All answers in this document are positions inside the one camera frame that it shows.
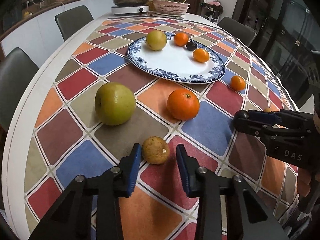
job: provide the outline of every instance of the glass door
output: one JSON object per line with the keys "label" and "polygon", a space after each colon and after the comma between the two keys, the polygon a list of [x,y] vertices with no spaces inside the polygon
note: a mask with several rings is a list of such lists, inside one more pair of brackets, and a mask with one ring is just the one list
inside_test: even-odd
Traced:
{"label": "glass door", "polygon": [[251,27],[257,33],[257,37],[250,46],[251,48],[255,48],[260,43],[273,3],[274,0],[250,0],[248,9],[245,9],[246,6],[244,5],[239,21],[243,25]]}
{"label": "glass door", "polygon": [[303,0],[275,0],[255,52],[301,107],[311,96],[304,66],[320,50],[320,28]]}

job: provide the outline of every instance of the orange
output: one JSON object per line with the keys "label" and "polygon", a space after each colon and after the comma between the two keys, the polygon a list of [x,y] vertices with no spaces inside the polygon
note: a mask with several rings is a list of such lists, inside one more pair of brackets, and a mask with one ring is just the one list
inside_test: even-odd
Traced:
{"label": "orange", "polygon": [[189,36],[186,35],[185,33],[177,33],[174,37],[173,37],[173,41],[176,45],[178,46],[184,46],[188,43],[189,41]]}
{"label": "orange", "polygon": [[195,49],[193,57],[201,63],[207,62],[210,59],[209,53],[205,49]]}
{"label": "orange", "polygon": [[169,95],[167,108],[174,118],[186,121],[196,117],[200,103],[193,92],[182,88]]}
{"label": "orange", "polygon": [[245,89],[245,81],[240,76],[233,76],[230,81],[230,87],[235,91],[241,91]]}

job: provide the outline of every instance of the white cabinet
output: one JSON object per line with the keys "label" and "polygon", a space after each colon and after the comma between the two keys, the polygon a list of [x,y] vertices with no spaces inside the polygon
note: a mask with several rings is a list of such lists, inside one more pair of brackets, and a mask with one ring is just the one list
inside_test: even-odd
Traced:
{"label": "white cabinet", "polygon": [[[94,19],[111,12],[112,0],[79,0],[66,4],[64,10],[85,5]],[[63,38],[54,17],[63,12],[63,6],[46,11],[25,22],[1,41],[4,55],[20,47],[40,68],[47,58],[63,44]]]}

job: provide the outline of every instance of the kitchen counter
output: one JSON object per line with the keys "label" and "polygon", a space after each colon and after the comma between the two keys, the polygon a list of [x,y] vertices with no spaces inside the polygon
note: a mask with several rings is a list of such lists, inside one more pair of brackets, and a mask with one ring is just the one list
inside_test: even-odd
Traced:
{"label": "kitchen counter", "polygon": [[64,1],[64,2],[55,2],[53,3],[52,5],[48,6],[48,7],[45,7],[43,9],[40,9],[39,11],[37,11],[36,13],[32,14],[31,16],[29,17],[26,17],[26,18],[23,18],[21,21],[17,22],[15,25],[13,25],[10,29],[6,30],[1,36],[0,36],[0,41],[2,41],[6,36],[8,36],[11,32],[13,32],[16,28],[18,28],[19,26],[21,26],[22,24],[24,24],[25,22],[31,20],[32,18],[34,17],[37,17],[38,15],[46,12],[46,11],[49,11],[49,10],[52,10],[54,8],[57,8],[57,7],[60,7],[60,6],[64,6],[66,4],[69,4],[69,3],[73,3],[73,2],[76,2],[76,1],[82,1],[82,0],[67,0],[67,1]]}
{"label": "kitchen counter", "polygon": [[14,48],[19,47],[40,68],[64,42],[55,16],[80,5],[85,5],[93,19],[97,19],[106,13],[111,13],[114,3],[112,0],[70,0],[63,5],[59,3],[36,12],[31,17],[17,23],[0,37],[3,57]]}

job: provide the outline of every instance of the blue and white plate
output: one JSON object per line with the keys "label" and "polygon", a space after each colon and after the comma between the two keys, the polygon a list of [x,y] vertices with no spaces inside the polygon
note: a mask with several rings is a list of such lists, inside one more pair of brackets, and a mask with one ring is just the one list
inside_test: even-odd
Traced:
{"label": "blue and white plate", "polygon": [[141,70],[168,80],[206,84],[222,78],[225,65],[212,49],[194,41],[198,49],[205,49],[210,55],[208,62],[200,63],[194,60],[192,51],[187,50],[185,46],[176,46],[173,37],[167,35],[167,45],[159,51],[150,50],[145,43],[146,38],[140,38],[131,43],[127,55]]}

